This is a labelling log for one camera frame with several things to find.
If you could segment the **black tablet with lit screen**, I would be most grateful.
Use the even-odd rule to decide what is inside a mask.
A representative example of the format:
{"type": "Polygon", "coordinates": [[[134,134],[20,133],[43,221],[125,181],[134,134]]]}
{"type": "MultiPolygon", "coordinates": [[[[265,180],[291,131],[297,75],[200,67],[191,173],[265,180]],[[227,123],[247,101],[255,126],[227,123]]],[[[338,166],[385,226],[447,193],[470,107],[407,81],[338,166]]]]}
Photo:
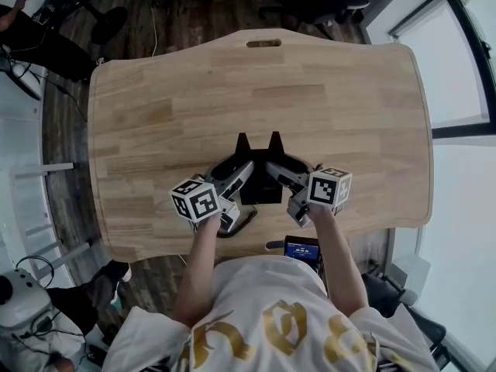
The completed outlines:
{"type": "Polygon", "coordinates": [[[319,241],[301,236],[286,236],[284,255],[298,260],[317,261],[320,256],[319,241]]]}

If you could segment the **black framed window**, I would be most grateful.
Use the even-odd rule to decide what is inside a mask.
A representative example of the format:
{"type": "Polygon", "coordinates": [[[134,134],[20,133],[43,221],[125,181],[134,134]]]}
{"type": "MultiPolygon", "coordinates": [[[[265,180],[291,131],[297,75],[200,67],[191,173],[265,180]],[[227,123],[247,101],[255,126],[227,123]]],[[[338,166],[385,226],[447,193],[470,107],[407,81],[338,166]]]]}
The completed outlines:
{"type": "Polygon", "coordinates": [[[496,136],[496,0],[425,0],[388,34],[415,54],[434,138],[496,136]]]}

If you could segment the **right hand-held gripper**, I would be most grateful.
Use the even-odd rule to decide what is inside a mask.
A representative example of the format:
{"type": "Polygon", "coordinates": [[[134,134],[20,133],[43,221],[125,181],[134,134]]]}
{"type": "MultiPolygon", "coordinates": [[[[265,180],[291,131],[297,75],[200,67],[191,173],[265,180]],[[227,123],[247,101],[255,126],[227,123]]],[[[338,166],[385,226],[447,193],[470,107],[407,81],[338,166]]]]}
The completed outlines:
{"type": "Polygon", "coordinates": [[[277,162],[267,161],[266,172],[293,194],[288,202],[288,214],[300,226],[310,223],[310,205],[322,205],[335,212],[348,200],[353,175],[328,167],[315,166],[292,155],[278,157],[277,162]]]}

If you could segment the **person's left forearm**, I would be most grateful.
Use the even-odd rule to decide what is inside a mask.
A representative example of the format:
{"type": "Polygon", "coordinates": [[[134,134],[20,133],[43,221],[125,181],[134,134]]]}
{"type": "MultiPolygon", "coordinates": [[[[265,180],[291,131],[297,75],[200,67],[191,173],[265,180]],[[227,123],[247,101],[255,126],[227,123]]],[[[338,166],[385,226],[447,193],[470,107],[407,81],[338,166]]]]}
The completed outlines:
{"type": "Polygon", "coordinates": [[[188,255],[186,270],[174,303],[174,319],[189,328],[212,309],[212,280],[220,225],[220,213],[201,221],[188,255]]]}

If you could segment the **person's right forearm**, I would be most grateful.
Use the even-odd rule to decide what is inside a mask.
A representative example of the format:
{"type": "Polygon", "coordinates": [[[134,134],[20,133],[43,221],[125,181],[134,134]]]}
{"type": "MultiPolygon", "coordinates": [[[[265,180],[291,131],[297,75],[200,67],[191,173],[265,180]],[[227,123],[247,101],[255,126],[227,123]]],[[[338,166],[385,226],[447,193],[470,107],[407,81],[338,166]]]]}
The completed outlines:
{"type": "Polygon", "coordinates": [[[325,206],[310,204],[308,217],[314,224],[319,241],[329,299],[340,312],[350,317],[369,303],[348,241],[335,216],[325,206]]]}

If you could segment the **person's white shirt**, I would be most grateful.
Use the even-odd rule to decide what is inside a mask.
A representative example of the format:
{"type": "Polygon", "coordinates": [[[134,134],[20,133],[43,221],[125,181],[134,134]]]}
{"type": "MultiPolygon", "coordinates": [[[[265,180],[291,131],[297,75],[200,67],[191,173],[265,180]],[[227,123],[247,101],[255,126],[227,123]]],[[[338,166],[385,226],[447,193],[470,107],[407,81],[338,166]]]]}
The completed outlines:
{"type": "Polygon", "coordinates": [[[404,307],[346,316],[301,261],[229,260],[213,284],[212,309],[192,328],[132,308],[102,372],[439,372],[404,307]]]}

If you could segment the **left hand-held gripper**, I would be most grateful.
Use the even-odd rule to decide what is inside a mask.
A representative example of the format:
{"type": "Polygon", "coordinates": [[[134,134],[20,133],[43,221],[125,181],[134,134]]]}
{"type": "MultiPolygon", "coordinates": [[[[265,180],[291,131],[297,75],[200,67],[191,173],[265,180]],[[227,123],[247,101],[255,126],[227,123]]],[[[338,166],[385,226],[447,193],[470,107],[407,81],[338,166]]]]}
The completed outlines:
{"type": "Polygon", "coordinates": [[[231,155],[210,167],[205,179],[182,181],[170,191],[177,214],[196,226],[217,213],[221,214],[221,230],[232,233],[239,222],[240,211],[233,196],[249,180],[255,163],[231,155]]]}

